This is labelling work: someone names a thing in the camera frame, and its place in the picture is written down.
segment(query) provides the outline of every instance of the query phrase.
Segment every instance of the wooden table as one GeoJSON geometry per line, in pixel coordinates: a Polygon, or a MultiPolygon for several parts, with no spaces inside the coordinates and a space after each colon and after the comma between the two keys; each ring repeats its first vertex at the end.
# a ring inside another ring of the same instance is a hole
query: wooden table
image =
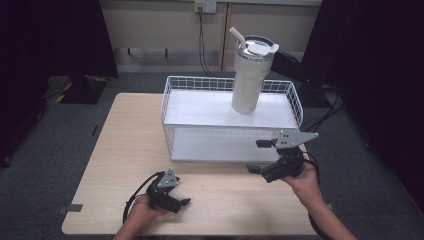
{"type": "Polygon", "coordinates": [[[119,94],[62,226],[70,235],[113,235],[125,202],[150,175],[173,168],[170,195],[191,198],[140,235],[316,235],[305,208],[282,181],[266,183],[239,163],[172,162],[160,119],[162,94],[119,94]]]}

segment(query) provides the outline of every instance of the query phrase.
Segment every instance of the gray carpet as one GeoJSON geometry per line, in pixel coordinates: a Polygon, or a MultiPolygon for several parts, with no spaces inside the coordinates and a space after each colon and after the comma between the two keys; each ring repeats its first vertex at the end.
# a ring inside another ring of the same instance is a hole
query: gray carpet
{"type": "MultiPolygon", "coordinates": [[[[169,75],[204,76],[123,73],[109,81],[97,105],[57,104],[50,98],[41,120],[11,156],[11,167],[0,169],[0,239],[111,239],[64,235],[65,216],[57,209],[72,201],[114,97],[120,92],[162,93],[169,75]]],[[[51,79],[46,95],[66,79],[51,79]]],[[[268,79],[285,78],[272,73],[268,79]]],[[[305,108],[304,122],[325,112],[305,108]]],[[[333,115],[318,132],[320,137],[307,148],[320,162],[324,198],[348,228],[359,239],[424,239],[423,216],[384,161],[366,147],[366,135],[348,112],[333,115]]]]}

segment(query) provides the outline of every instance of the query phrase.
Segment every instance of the power outlet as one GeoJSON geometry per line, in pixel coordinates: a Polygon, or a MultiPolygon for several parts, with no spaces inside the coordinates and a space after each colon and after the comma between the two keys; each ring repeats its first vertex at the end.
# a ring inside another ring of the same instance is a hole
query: power outlet
{"type": "Polygon", "coordinates": [[[195,1],[194,12],[199,12],[200,9],[202,10],[202,13],[216,13],[216,2],[195,1]]]}

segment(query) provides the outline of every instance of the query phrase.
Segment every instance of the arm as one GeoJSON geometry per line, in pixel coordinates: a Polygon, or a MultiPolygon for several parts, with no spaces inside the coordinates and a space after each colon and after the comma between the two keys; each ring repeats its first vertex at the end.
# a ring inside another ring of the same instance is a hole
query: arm
{"type": "Polygon", "coordinates": [[[305,163],[304,166],[305,170],[298,177],[288,176],[281,180],[293,188],[300,202],[325,234],[332,239],[356,239],[322,199],[315,168],[309,163],[305,163]]]}
{"type": "Polygon", "coordinates": [[[130,240],[133,239],[140,230],[152,222],[156,217],[166,214],[168,211],[164,209],[152,209],[149,206],[149,198],[146,195],[138,197],[131,208],[128,218],[119,231],[116,233],[114,240],[130,240]]]}

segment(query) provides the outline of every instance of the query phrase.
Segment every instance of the white wire rack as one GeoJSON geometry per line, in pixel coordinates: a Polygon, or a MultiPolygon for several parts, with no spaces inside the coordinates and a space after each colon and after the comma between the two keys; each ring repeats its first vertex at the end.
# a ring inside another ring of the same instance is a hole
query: white wire rack
{"type": "Polygon", "coordinates": [[[290,81],[265,80],[258,105],[243,115],[231,108],[232,78],[169,76],[161,118],[171,160],[274,162],[275,149],[256,140],[299,129],[303,111],[290,81]]]}

